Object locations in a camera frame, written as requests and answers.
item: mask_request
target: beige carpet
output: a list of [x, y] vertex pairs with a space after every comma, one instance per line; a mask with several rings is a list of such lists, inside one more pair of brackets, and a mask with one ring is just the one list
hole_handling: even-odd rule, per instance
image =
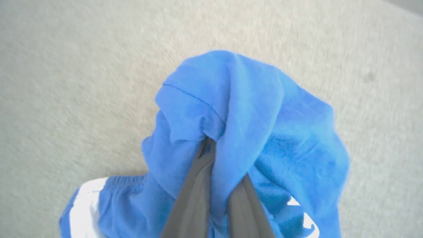
[[423, 18], [378, 0], [0, 0], [0, 237], [58, 237], [79, 184], [145, 172], [157, 90], [211, 49], [335, 108], [345, 238], [423, 237]]

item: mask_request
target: white trim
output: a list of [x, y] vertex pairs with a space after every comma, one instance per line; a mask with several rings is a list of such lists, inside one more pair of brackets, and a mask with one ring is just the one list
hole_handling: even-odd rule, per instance
[[107, 182], [106, 178], [84, 183], [75, 197], [69, 212], [72, 238], [106, 238], [99, 229], [99, 195]]

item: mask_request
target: white stripe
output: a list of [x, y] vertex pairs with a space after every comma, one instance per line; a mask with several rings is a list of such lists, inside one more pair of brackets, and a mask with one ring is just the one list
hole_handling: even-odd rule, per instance
[[84, 183], [69, 212], [72, 238], [105, 238], [99, 229], [99, 195], [107, 182], [106, 178]]

